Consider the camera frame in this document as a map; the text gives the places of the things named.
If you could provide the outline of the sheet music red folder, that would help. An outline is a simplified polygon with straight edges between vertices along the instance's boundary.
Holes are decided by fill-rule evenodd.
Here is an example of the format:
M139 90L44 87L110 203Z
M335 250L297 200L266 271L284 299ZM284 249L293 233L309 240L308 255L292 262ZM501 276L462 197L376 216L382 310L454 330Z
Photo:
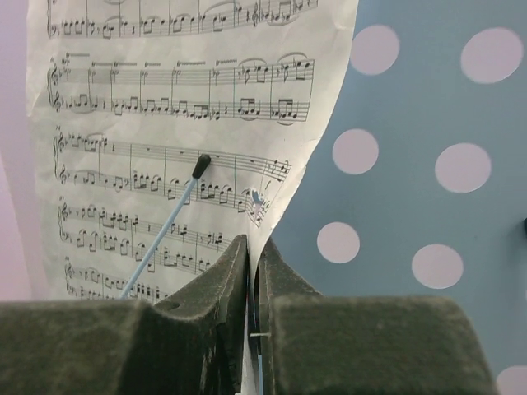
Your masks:
M355 1L31 1L26 108L50 301L157 304L257 261L336 104Z

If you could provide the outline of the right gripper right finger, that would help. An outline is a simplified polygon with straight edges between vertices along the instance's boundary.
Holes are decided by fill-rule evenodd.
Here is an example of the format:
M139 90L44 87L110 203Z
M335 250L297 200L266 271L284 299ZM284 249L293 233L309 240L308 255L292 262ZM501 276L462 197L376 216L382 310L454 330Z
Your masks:
M267 394L494 394L473 325L451 299L329 297L267 242L257 276Z

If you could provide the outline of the light blue music stand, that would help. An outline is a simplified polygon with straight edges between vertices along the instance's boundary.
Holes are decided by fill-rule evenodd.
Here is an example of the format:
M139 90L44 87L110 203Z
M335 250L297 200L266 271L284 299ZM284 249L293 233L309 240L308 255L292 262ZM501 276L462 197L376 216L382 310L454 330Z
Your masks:
M275 233L335 295L448 295L526 391L526 4L362 1L329 128Z

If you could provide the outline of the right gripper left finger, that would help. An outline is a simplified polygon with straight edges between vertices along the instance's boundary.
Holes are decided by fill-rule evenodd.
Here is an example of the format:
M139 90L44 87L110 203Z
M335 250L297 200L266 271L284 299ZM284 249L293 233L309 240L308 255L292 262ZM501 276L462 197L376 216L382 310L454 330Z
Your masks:
M233 394L245 339L247 239L157 304L1 306L4 394Z

